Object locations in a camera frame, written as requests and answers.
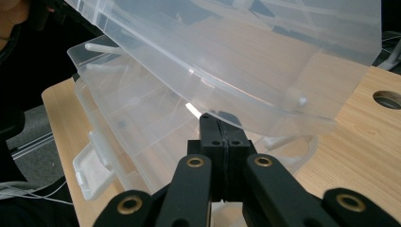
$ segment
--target plastic container lid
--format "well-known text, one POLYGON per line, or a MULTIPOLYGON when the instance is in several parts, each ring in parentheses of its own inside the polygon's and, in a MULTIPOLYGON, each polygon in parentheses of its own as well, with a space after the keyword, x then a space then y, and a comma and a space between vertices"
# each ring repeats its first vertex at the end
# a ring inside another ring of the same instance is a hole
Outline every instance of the plastic container lid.
POLYGON ((379 1, 67 1, 166 86, 267 136, 330 131, 381 50, 379 1))

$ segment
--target clear plastic container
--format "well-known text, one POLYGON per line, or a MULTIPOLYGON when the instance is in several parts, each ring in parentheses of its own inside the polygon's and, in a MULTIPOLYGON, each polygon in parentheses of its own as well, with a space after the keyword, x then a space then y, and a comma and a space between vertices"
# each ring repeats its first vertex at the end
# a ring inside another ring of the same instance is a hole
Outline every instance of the clear plastic container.
POLYGON ((331 131, 381 49, 377 1, 67 2, 198 110, 272 137, 331 131))
MULTIPOLYGON (((258 152, 295 174, 381 50, 373 0, 66 2, 106 35, 88 42, 99 52, 68 54, 103 143, 92 148, 107 148, 96 155, 127 190, 170 183, 203 113, 235 125, 221 113, 234 115, 258 152)), ((96 188, 84 176, 82 190, 96 188)), ((214 217, 237 208, 214 204, 214 217)))

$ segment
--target wooden table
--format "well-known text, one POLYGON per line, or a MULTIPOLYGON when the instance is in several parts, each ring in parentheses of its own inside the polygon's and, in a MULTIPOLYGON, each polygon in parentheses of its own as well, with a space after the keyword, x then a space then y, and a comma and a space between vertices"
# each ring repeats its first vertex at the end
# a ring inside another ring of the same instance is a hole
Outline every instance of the wooden table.
MULTIPOLYGON (((401 76, 371 67, 337 116, 338 126, 319 136, 314 157, 296 174, 310 193, 321 197, 345 187, 368 197, 401 220, 401 111, 378 105, 376 91, 401 94, 401 76)), ((124 189, 115 181, 96 201, 86 201, 73 159, 88 144, 92 126, 68 79, 43 92, 44 106, 81 226, 92 226, 108 201, 124 189)))

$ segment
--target person's arm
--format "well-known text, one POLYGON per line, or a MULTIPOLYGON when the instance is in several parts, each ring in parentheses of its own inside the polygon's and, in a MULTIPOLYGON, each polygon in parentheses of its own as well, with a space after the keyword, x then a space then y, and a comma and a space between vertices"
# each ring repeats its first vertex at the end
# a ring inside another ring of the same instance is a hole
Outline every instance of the person's arm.
POLYGON ((29 14, 29 0, 0 0, 0 52, 12 39, 14 26, 26 21, 29 14))

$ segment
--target stacked plastic containers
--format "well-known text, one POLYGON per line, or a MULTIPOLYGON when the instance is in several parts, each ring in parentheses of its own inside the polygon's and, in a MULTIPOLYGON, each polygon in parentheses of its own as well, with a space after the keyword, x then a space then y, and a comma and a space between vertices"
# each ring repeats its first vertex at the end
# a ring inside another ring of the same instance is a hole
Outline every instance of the stacked plastic containers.
POLYGON ((149 193, 168 184, 203 113, 295 173, 381 50, 374 0, 67 3, 105 34, 68 51, 94 127, 74 162, 88 200, 113 176, 149 193))

